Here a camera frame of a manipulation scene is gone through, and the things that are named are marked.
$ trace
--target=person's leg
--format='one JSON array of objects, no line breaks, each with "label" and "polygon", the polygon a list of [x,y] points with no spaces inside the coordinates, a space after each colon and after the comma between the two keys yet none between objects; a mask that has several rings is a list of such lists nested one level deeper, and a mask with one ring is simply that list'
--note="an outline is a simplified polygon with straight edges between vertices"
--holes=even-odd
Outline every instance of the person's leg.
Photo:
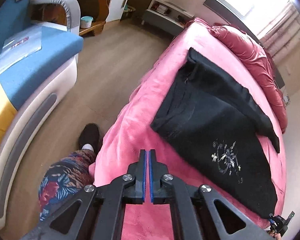
[{"label": "person's leg", "polygon": [[39,187],[40,221],[57,210],[68,197],[93,183],[88,167],[96,160],[99,137],[98,126],[87,124],[78,140],[79,150],[50,166]]}]

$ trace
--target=white sofa base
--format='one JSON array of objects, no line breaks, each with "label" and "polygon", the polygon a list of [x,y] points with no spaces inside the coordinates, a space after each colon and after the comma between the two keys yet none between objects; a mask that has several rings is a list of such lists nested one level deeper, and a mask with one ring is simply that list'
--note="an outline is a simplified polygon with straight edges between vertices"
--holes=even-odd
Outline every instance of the white sofa base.
[{"label": "white sofa base", "polygon": [[22,160],[22,157],[24,156],[26,150],[28,149],[28,146],[30,145],[32,139],[38,132],[39,128],[42,126],[44,121],[47,119],[47,117],[50,115],[50,113],[53,111],[53,109],[57,106],[57,104],[62,100],[62,98],[68,93],[68,91],[74,86],[77,79],[77,64],[75,57],[72,57],[67,62],[65,62],[60,68],[58,68],[50,77],[45,80],[40,87],[31,95],[30,98],[24,103],[24,105],[21,107],[21,109],[18,111],[17,115],[15,116],[12,124],[10,125],[9,129],[7,130],[1,144],[0,144],[0,185],[1,181],[3,179],[9,179],[9,178],[3,178],[3,173],[5,166],[7,164],[9,155],[11,151],[13,150],[13,147],[15,143],[17,142],[19,136],[21,135],[23,129],[28,124],[31,117],[36,113],[38,108],[41,106],[41,104],[51,95],[53,94],[54,98],[56,99],[53,105],[48,109],[46,114],[43,116],[41,121],[38,123],[38,125],[33,130],[32,134],[28,138],[24,148],[22,149],[22,152],[20,156],[18,157],[18,160],[16,162],[16,165],[13,169],[12,176],[9,181],[9,185],[5,194],[4,199],[4,208],[0,210],[0,213],[3,214],[2,217],[0,217],[0,229],[2,229],[5,225],[6,221],[6,211],[7,211],[7,205],[10,195],[11,186],[13,183],[13,180],[15,178],[15,175],[17,173],[18,167],[20,165],[20,162]]}]

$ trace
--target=blue sofa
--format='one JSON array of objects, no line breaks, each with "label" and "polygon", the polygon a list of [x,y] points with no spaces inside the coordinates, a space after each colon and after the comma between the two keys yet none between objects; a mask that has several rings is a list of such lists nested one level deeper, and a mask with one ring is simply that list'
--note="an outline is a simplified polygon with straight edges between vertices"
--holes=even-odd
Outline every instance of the blue sofa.
[{"label": "blue sofa", "polygon": [[[30,20],[32,5],[49,3],[63,6],[67,26]],[[6,0],[0,8],[0,53],[7,38],[33,24],[42,26],[42,48],[0,74],[0,229],[21,159],[43,122],[74,86],[83,46],[77,0]]]}]

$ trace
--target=foot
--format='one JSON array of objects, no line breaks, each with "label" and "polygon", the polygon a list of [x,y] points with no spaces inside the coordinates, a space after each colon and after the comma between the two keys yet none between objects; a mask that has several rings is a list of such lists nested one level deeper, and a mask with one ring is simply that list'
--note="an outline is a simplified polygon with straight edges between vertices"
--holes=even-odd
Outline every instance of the foot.
[{"label": "foot", "polygon": [[79,139],[78,139],[78,146],[79,150],[82,149],[82,147],[85,144],[90,144],[95,153],[98,153],[99,151],[99,140],[100,140],[100,132],[99,127],[95,123],[89,123],[86,125],[86,127],[81,132]]}]

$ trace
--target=white sock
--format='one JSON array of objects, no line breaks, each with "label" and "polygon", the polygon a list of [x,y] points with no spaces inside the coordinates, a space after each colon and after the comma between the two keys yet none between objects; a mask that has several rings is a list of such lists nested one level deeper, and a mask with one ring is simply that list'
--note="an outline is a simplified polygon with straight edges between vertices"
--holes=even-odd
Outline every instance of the white sock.
[{"label": "white sock", "polygon": [[89,143],[86,143],[86,144],[82,147],[82,150],[85,150],[85,149],[91,150],[91,151],[94,152],[94,149],[93,149],[92,145],[89,144]]}]

